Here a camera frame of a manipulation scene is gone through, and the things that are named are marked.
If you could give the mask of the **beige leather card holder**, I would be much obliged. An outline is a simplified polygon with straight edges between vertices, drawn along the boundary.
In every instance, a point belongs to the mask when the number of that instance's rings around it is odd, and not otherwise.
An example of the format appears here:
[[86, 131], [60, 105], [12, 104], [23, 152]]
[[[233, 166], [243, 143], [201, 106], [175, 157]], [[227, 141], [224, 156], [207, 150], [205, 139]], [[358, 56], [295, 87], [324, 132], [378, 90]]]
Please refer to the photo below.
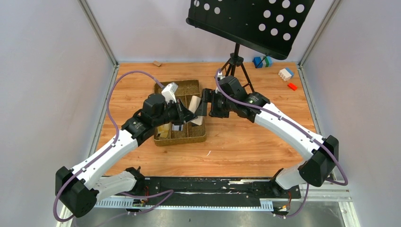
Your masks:
[[[192, 96], [188, 109], [191, 112], [195, 113], [196, 110], [198, 109], [200, 103], [201, 103], [200, 97]], [[198, 125], [198, 126], [202, 125], [203, 124], [203, 116], [197, 116], [195, 119], [191, 120], [191, 123]]]

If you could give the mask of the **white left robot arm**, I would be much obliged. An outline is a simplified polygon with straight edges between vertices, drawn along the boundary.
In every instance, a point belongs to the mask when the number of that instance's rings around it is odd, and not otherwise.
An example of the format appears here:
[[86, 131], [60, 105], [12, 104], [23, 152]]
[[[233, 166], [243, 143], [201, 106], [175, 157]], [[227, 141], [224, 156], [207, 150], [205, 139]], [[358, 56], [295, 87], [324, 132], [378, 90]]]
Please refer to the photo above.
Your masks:
[[166, 101], [161, 94], [149, 95], [143, 107], [97, 152], [71, 169], [63, 166], [57, 170], [53, 204], [56, 219], [66, 221], [57, 215], [59, 201], [70, 210], [72, 217], [80, 218], [89, 213], [98, 201], [109, 196], [128, 191], [133, 195], [142, 194], [144, 177], [133, 167], [113, 177], [102, 176], [118, 160], [152, 137], [155, 128], [168, 123], [183, 125], [195, 118], [196, 115], [180, 99]]

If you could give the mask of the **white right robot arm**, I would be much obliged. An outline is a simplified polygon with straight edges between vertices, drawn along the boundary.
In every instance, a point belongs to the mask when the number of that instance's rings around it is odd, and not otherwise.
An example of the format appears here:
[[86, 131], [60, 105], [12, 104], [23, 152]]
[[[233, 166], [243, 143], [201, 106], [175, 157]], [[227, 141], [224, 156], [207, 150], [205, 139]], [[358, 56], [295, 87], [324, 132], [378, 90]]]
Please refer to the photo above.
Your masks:
[[303, 183], [320, 187], [338, 163], [339, 141], [336, 137], [325, 138], [309, 131], [282, 113], [262, 94], [247, 93], [233, 76], [218, 79], [216, 89], [203, 89], [195, 113], [227, 118], [230, 112], [275, 133], [302, 156], [301, 163], [281, 169], [274, 175], [270, 191], [275, 197], [283, 197], [291, 187]]

